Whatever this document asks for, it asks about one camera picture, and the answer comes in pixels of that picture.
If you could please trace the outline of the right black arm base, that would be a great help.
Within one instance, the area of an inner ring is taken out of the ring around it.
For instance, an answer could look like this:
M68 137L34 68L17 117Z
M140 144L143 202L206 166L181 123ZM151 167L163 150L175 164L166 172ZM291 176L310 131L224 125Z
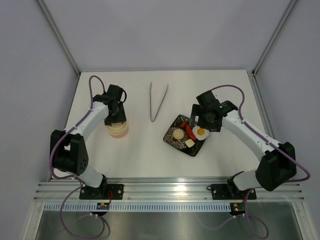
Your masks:
M249 191L238 190L227 183L212 183L206 189L211 192L213 200L245 200Z

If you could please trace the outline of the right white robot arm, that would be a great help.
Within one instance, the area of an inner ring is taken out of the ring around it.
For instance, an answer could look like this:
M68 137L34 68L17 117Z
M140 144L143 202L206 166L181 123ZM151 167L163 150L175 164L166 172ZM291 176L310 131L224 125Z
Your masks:
M280 143L251 126L241 114L241 108L226 100L219 102L211 91L197 96L190 115L190 126L197 125L209 132L230 131L257 157L257 169L241 171L227 180L227 193L239 198L248 189L273 191L297 174L295 148Z

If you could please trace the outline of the metal tongs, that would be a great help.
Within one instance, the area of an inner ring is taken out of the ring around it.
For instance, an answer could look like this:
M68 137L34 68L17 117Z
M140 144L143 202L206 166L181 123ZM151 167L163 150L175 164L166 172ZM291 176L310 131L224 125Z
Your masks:
M154 123L158 118L160 110L164 104L169 91L169 84L166 85L162 92L162 96L154 91L153 83L149 84L149 119L151 123Z

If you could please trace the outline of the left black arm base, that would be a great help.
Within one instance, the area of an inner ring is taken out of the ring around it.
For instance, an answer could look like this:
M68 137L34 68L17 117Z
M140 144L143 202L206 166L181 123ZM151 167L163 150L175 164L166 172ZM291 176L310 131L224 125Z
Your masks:
M80 190L80 200L122 200L124 194L123 184L108 184L107 187L93 188L85 186Z

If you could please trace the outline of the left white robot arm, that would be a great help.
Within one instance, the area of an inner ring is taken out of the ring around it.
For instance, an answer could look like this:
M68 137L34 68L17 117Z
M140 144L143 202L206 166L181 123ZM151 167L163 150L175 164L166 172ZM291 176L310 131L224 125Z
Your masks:
M86 141L100 123L114 138L129 130L124 102L126 91L109 85L102 94L92 95L86 114L70 129L55 130L50 136L50 164L53 169L69 173L83 186L83 191L97 199L108 194L107 178L89 164Z

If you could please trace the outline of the cream lunch box lid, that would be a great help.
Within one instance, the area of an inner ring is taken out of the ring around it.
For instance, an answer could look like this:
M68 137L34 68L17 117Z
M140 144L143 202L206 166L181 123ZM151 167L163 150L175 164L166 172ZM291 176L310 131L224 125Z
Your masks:
M111 123L109 125L106 125L105 127L110 132L123 132L123 131L126 131L126 129L128 128L128 122L124 121L124 122Z

